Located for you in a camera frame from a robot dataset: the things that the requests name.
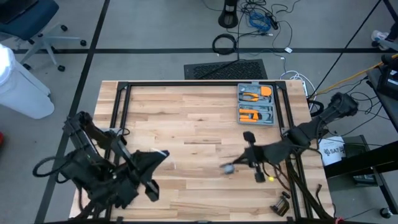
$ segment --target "white bucket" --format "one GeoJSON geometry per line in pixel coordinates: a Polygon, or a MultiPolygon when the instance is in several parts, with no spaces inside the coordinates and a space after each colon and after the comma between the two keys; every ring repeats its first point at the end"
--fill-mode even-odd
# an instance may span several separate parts
{"type": "Polygon", "coordinates": [[[16,69],[11,49],[0,45],[0,104],[34,119],[54,112],[50,98],[16,69]]]}

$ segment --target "electronic device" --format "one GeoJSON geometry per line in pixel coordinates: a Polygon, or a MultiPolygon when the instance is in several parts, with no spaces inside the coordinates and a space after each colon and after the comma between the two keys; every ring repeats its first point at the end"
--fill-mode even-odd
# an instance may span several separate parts
{"type": "Polygon", "coordinates": [[[381,76],[376,90],[386,96],[398,100],[398,58],[383,55],[381,61],[381,76]]]}

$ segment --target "butcher block tabletop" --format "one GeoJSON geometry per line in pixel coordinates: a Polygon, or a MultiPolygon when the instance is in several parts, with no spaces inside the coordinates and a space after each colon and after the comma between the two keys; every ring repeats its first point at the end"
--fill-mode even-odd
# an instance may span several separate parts
{"type": "MultiPolygon", "coordinates": [[[[286,85],[294,124],[310,121],[301,81],[289,80],[286,85]]],[[[109,127],[117,86],[118,81],[102,82],[93,114],[94,123],[99,128],[109,127]]],[[[220,164],[231,162],[248,146],[243,139],[245,131],[255,134],[256,144],[280,140],[277,118],[274,126],[237,123],[236,92],[236,86],[206,84],[131,88],[126,119],[126,128],[130,130],[125,136],[127,149],[131,153],[138,149],[168,150],[170,156],[158,166],[153,176],[160,187],[160,199],[151,202],[144,193],[145,188],[140,187],[139,196],[126,209],[112,209],[112,220],[124,217],[125,221],[286,221],[286,217],[294,217],[291,201],[290,210],[284,217],[270,209],[279,201],[282,191],[286,191],[276,179],[258,184],[253,170],[247,166],[236,166],[236,172],[231,175],[224,175],[220,169],[220,164]]],[[[116,127],[121,122],[125,94],[123,91],[116,127]]],[[[282,94],[279,96],[287,123],[282,94]]],[[[320,200],[324,209],[333,215],[320,156],[307,150],[302,154],[302,162],[308,189],[315,196],[318,184],[322,184],[320,200]]],[[[286,173],[284,162],[281,166],[286,173]]],[[[266,170],[274,175],[269,164],[266,164],[266,170]]],[[[289,186],[283,177],[281,180],[289,186]]],[[[298,187],[296,189],[301,216],[305,217],[302,194],[298,187]]],[[[83,206],[87,203],[83,193],[83,206]]],[[[70,216],[79,212],[76,191],[70,216]]]]}

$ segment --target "floor mat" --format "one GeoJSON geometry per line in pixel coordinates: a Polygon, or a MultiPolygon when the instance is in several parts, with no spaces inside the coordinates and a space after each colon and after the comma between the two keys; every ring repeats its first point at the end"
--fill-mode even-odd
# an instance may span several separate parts
{"type": "Polygon", "coordinates": [[[262,59],[184,65],[186,80],[262,80],[268,79],[262,59]]]}

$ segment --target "orange screwdriver handle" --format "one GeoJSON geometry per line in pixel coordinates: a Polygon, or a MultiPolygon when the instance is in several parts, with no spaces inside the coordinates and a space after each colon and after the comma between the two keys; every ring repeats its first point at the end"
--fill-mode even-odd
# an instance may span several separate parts
{"type": "Polygon", "coordinates": [[[250,110],[250,109],[239,109],[239,113],[252,113],[252,114],[256,114],[258,113],[257,110],[250,110]]]}
{"type": "Polygon", "coordinates": [[[255,119],[244,119],[244,118],[241,118],[241,119],[240,119],[240,122],[257,122],[257,120],[255,120],[255,119]]]}

